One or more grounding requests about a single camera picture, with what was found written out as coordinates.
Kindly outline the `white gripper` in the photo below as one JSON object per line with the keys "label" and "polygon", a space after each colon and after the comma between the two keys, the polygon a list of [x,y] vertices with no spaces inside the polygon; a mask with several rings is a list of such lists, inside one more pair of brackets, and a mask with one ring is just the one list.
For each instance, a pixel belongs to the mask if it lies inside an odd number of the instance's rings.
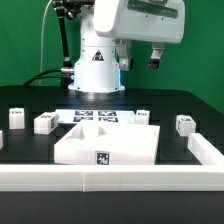
{"label": "white gripper", "polygon": [[158,70],[165,43],[180,43],[184,35],[183,0],[95,0],[94,29],[114,37],[119,68],[133,69],[130,40],[154,42],[148,68]]}

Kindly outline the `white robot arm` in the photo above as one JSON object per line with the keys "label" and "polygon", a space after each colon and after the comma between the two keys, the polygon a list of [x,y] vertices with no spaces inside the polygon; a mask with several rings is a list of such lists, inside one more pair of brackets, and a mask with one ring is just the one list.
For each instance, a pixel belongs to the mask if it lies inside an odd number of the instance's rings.
{"label": "white robot arm", "polygon": [[120,72],[131,67],[132,40],[152,44],[149,67],[158,69],[167,43],[184,35],[183,0],[93,0],[81,7],[80,58],[69,88],[85,94],[123,92]]}

